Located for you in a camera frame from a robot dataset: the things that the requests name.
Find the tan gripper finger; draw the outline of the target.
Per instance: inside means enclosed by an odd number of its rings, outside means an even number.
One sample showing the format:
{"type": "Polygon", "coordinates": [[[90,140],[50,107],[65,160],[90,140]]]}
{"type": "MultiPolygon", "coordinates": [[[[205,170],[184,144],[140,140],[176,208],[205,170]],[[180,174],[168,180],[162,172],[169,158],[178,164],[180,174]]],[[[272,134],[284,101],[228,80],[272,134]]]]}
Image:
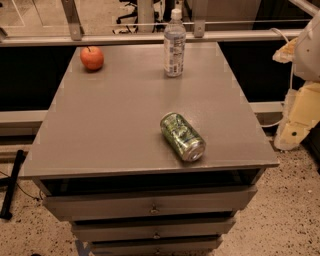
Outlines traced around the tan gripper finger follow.
{"type": "Polygon", "coordinates": [[[295,45],[297,42],[297,38],[294,38],[287,42],[284,46],[282,46],[280,49],[278,49],[274,55],[272,56],[272,59],[279,63],[288,63],[292,62],[294,58],[294,51],[295,51],[295,45]]]}
{"type": "Polygon", "coordinates": [[[288,151],[298,147],[320,122],[320,84],[306,82],[298,90],[289,89],[282,115],[274,146],[288,151]]]}

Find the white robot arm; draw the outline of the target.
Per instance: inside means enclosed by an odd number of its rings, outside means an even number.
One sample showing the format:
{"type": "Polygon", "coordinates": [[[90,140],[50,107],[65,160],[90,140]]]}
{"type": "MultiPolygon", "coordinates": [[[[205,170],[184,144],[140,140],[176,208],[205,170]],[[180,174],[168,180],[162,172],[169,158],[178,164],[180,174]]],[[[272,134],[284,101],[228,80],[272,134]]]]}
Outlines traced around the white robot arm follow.
{"type": "Polygon", "coordinates": [[[320,122],[320,12],[274,53],[273,60],[291,62],[292,73],[305,81],[298,90],[289,88],[274,138],[277,149],[292,150],[320,122]]]}

